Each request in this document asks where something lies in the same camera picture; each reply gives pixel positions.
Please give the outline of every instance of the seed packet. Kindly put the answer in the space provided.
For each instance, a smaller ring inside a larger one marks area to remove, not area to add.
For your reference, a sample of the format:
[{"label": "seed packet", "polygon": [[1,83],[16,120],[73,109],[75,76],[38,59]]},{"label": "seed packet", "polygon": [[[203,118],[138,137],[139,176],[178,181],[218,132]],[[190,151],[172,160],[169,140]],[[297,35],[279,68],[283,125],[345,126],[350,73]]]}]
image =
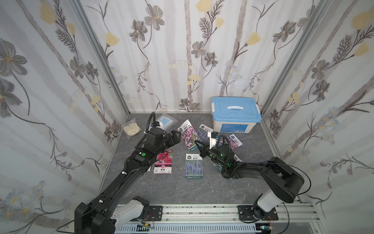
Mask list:
[{"label": "seed packet", "polygon": [[197,149],[195,140],[200,140],[195,129],[193,129],[189,120],[186,120],[179,128],[179,131],[182,133],[182,139],[186,143],[188,149],[192,152]]},{"label": "seed packet", "polygon": [[243,145],[243,143],[234,134],[229,135],[227,139],[230,142],[231,149],[236,149],[239,146]]},{"label": "seed packet", "polygon": [[208,133],[211,132],[213,132],[213,129],[204,124],[201,124],[199,129],[196,131],[197,135],[199,136],[202,142],[209,141]]},{"label": "seed packet", "polygon": [[203,158],[199,154],[186,154],[185,178],[201,179],[203,177]]},{"label": "seed packet", "polygon": [[173,150],[168,149],[157,156],[157,162],[154,164],[154,174],[171,174],[171,162],[173,159]]}]

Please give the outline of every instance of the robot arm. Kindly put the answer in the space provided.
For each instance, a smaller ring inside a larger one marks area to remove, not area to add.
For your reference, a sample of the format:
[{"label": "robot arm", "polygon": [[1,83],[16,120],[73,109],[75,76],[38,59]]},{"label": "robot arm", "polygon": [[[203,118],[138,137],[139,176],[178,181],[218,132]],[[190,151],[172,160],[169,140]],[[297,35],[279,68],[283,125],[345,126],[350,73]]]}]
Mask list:
[{"label": "robot arm", "polygon": [[[152,117],[153,128],[148,130]],[[123,170],[89,204],[81,203],[78,205],[74,213],[74,232],[76,234],[114,233],[114,224],[117,219],[119,223],[116,226],[122,226],[133,218],[146,218],[149,213],[149,202],[140,197],[133,198],[130,203],[122,207],[122,210],[117,210],[115,215],[113,213],[121,196],[157,161],[157,155],[181,141],[180,132],[171,131],[167,134],[161,128],[156,128],[157,126],[159,124],[155,120],[155,113],[152,112],[148,119],[145,135],[135,147],[135,151],[125,161]]]},{"label": "robot arm", "polygon": [[282,202],[292,203],[304,184],[304,178],[277,157],[265,162],[239,162],[234,159],[234,152],[226,136],[217,139],[217,132],[208,133],[209,142],[195,141],[202,158],[222,166],[221,174],[225,178],[263,179],[270,190],[261,194],[252,206],[251,214],[256,219],[264,219],[275,206]]}]

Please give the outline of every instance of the white cable tray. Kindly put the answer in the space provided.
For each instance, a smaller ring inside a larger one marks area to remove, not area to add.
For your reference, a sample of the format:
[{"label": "white cable tray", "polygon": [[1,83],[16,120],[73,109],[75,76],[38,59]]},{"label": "white cable tray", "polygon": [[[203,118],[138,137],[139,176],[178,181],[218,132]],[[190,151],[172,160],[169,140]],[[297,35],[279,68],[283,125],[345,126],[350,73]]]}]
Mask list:
[{"label": "white cable tray", "polygon": [[132,233],[260,233],[255,224],[156,224],[154,229],[139,228],[138,224],[126,224],[118,228],[117,234]]}]

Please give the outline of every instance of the box handle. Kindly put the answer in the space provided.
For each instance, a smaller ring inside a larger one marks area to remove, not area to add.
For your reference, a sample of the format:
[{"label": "box handle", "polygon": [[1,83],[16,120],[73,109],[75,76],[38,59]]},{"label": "box handle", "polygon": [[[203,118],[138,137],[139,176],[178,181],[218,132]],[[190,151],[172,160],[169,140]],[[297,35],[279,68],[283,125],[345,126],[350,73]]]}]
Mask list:
[{"label": "box handle", "polygon": [[243,110],[244,108],[241,106],[228,106],[228,109],[235,109],[235,110]]}]

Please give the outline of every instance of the lavender seed packet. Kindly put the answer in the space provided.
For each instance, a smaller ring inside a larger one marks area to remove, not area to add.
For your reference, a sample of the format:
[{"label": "lavender seed packet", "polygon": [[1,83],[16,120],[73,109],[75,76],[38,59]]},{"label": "lavender seed packet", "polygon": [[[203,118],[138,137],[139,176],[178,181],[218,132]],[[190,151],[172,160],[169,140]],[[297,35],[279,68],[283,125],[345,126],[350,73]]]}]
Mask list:
[{"label": "lavender seed packet", "polygon": [[200,140],[195,129],[193,129],[189,120],[186,120],[179,128],[179,131],[182,133],[182,139],[186,143],[188,149],[192,152],[197,149],[195,140]]},{"label": "lavender seed packet", "polygon": [[186,154],[185,178],[201,179],[203,177],[202,160],[199,154]]},{"label": "lavender seed packet", "polygon": [[201,124],[199,129],[196,131],[197,135],[199,136],[202,142],[209,141],[208,133],[211,133],[211,132],[213,132],[213,129],[211,129],[210,127],[204,124]]}]

